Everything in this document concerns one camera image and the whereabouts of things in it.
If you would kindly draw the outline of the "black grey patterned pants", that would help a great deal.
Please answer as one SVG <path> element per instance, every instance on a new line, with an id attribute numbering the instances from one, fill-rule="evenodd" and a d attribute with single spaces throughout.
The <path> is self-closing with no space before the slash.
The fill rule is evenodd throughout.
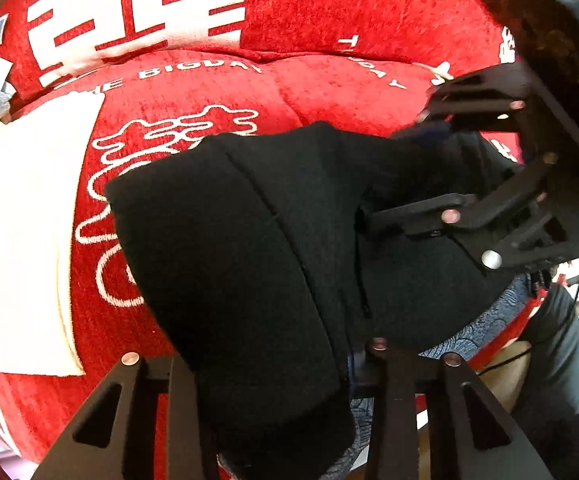
<path id="1" fill-rule="evenodd" d="M 107 183 L 134 281 L 236 477 L 344 474 L 362 444 L 355 344 L 472 356 L 524 309 L 524 275 L 481 270 L 446 236 L 367 223 L 449 193 L 483 197 L 516 171 L 476 133 L 388 140 L 318 122 L 209 136 Z"/>

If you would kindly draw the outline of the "person's dark trouser leg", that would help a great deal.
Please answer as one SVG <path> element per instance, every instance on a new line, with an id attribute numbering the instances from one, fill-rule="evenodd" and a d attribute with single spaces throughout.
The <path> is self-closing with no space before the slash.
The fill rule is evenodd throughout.
<path id="1" fill-rule="evenodd" d="M 567 289 L 550 287 L 521 340 L 529 367 L 512 417 L 556 479 L 579 479 L 579 320 Z"/>

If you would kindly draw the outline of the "white cloth on sofa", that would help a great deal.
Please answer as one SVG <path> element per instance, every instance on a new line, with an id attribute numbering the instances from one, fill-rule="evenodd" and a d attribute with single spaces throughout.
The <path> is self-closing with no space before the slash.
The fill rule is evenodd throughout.
<path id="1" fill-rule="evenodd" d="M 70 92 L 0 122 L 0 372 L 80 376 L 70 248 L 84 154 L 104 102 Z"/>

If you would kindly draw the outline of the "red printed sofa cover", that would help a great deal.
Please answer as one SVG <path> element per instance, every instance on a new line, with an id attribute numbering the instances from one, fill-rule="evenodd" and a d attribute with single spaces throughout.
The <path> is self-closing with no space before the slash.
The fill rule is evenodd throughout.
<path id="1" fill-rule="evenodd" d="M 5 0 L 9 124 L 70 92 L 104 102 L 84 154 L 70 248 L 80 376 L 0 372 L 0 440 L 40 462 L 126 352 L 169 341 L 126 265 L 103 190 L 207 136 L 311 122 L 388 136 L 428 93 L 517 58 L 477 0 Z"/>

